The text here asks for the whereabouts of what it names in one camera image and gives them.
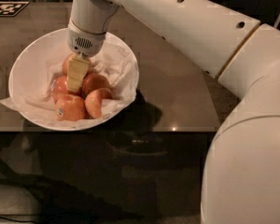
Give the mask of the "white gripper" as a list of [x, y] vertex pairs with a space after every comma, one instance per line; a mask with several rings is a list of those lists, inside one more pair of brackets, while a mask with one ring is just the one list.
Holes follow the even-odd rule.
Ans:
[[78, 92], [90, 66], [86, 56], [93, 57], [100, 52], [105, 42], [105, 33], [84, 32], [72, 21], [68, 23], [67, 30], [67, 44], [77, 54], [68, 62], [66, 86], [69, 91]]

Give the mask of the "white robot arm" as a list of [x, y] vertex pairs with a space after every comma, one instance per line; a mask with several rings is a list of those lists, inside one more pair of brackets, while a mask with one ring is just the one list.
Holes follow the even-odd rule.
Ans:
[[70, 49], [97, 54], [119, 7], [240, 100], [208, 150], [201, 223], [280, 224], [280, 31], [208, 0], [73, 0]]

